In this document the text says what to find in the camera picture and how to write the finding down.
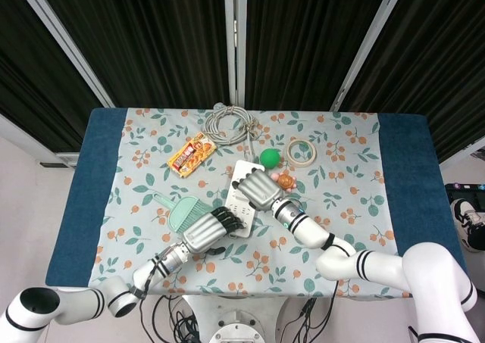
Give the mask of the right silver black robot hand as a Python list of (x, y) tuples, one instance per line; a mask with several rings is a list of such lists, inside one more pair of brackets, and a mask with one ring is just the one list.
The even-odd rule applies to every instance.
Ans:
[(268, 211), (275, 201), (283, 199), (283, 190), (261, 169), (252, 168), (243, 178), (232, 181), (232, 187), (239, 190), (257, 211)]

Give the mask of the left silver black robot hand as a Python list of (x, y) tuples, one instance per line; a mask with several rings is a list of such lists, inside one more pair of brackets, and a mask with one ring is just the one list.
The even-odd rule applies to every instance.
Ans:
[(224, 236), (245, 227), (245, 223), (229, 208), (218, 207), (183, 232), (182, 241), (191, 254), (201, 254)]

